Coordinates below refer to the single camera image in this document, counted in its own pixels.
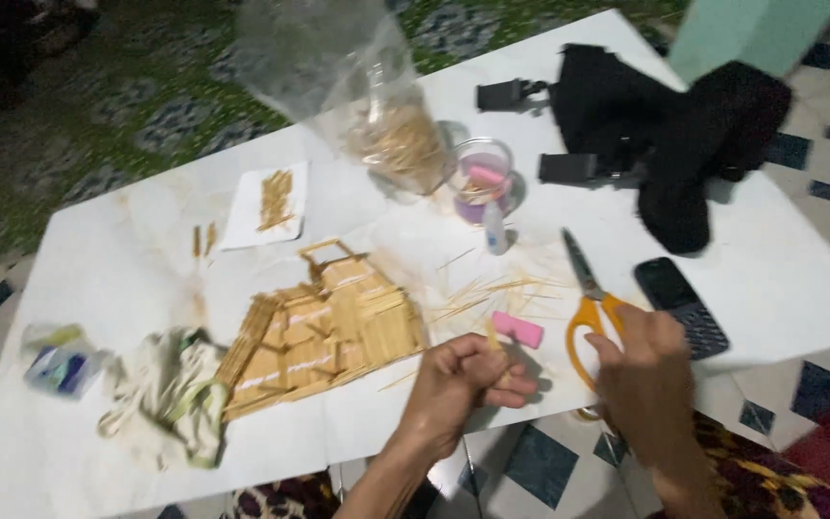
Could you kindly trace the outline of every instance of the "pink eraser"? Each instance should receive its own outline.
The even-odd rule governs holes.
[[[539,348],[543,342],[543,328],[498,310],[491,313],[495,331],[507,335],[528,348]]]
[[[469,179],[475,182],[479,182],[482,185],[499,185],[504,180],[504,175],[499,173],[498,171],[492,171],[489,168],[484,168],[482,166],[469,166],[469,171],[467,171],[469,175]]]

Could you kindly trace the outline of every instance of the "hand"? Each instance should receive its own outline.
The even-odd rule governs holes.
[[[509,372],[507,382],[501,376]],[[466,334],[435,346],[421,367],[390,442],[406,444],[436,462],[454,454],[473,409],[524,407],[537,383],[504,351],[490,349],[485,337]]]
[[[617,309],[625,352],[607,337],[585,338],[598,350],[597,389],[610,420],[646,466],[668,463],[694,442],[694,376],[684,327],[666,312]]]

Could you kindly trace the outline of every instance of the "tiled floor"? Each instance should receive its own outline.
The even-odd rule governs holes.
[[[796,101],[765,170],[830,242],[830,41],[791,77]],[[33,257],[0,265],[0,352]],[[830,351],[702,381],[696,407],[732,431],[782,450],[830,409]],[[366,462],[330,469],[348,490]],[[645,471],[601,424],[571,414],[468,434],[432,469],[412,516],[645,517],[660,507]],[[211,519],[225,496],[170,505],[135,519]]]

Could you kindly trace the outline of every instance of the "black mobile phone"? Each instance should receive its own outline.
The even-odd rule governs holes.
[[[729,349],[729,339],[674,261],[644,261],[633,269],[633,276],[654,309],[672,314],[684,325],[691,360],[709,358]]]

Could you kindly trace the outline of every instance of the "crumpled cloth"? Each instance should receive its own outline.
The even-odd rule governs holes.
[[[199,329],[175,327],[145,337],[104,368],[113,408],[98,420],[98,435],[155,472],[215,468],[227,397],[214,379],[222,356]]]

